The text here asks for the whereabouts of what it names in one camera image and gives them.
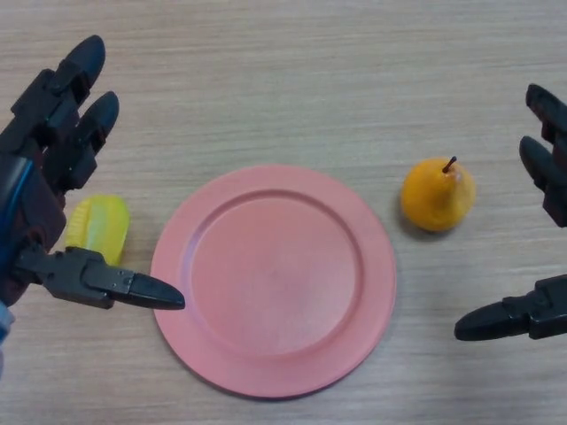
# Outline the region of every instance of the plate center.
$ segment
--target plate center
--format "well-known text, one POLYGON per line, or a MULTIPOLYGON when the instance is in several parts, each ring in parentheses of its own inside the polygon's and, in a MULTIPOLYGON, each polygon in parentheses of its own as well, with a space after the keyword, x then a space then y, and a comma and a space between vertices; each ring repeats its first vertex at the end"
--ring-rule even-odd
POLYGON ((236 203, 205 229, 190 263, 193 302, 225 344, 284 355, 325 338, 345 317, 359 261, 345 229, 303 197, 236 203))

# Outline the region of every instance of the yellow plastic toy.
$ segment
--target yellow plastic toy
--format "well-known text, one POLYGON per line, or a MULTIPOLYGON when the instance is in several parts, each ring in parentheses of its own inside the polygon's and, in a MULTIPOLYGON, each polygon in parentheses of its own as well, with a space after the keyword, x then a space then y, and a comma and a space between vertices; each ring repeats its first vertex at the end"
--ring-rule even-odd
POLYGON ((66 246, 100 252, 111 266, 118 266, 128 233, 130 214, 115 195, 95 195, 82 200, 67 223, 66 246))
POLYGON ((475 203, 476 186, 456 157, 417 164, 401 189, 401 210, 416 226, 443 232, 456 226, 475 203))

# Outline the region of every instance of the table surface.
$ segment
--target table surface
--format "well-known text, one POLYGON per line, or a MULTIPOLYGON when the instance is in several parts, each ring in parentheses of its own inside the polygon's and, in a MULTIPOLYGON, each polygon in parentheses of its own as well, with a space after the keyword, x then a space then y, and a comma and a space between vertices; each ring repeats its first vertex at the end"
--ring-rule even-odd
POLYGON ((148 272, 175 208, 214 177, 284 163, 332 175, 384 223, 399 288, 386 338, 345 380, 266 403, 198 381, 150 311, 101 311, 31 288, 5 344, 5 424, 564 424, 564 337, 466 344, 454 322, 562 274, 567 240, 519 160, 537 82, 567 99, 567 8, 556 0, 10 0, 0 104, 83 37, 103 36, 94 90, 120 119, 89 194, 124 197, 124 265, 148 272), (478 201, 444 237, 400 221, 409 168, 459 157, 478 201))

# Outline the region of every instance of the pear stem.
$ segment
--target pear stem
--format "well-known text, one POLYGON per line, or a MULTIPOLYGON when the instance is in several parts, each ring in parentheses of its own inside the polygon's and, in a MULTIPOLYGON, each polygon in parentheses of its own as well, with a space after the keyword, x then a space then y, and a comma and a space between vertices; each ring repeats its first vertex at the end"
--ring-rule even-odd
POLYGON ((452 157, 449 162, 447 162, 447 165, 443 168, 443 173, 447 174, 449 172, 449 170, 451 169, 451 165, 454 164, 457 160, 457 157, 452 157))

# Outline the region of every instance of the orange fruit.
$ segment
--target orange fruit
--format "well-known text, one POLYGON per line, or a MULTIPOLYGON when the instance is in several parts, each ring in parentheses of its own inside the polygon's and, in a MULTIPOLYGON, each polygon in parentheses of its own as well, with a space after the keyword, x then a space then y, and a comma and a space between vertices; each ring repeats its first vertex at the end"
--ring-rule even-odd
POLYGON ((419 228, 443 232, 456 226, 475 203, 475 181, 456 157, 429 158, 409 172, 401 210, 419 228))

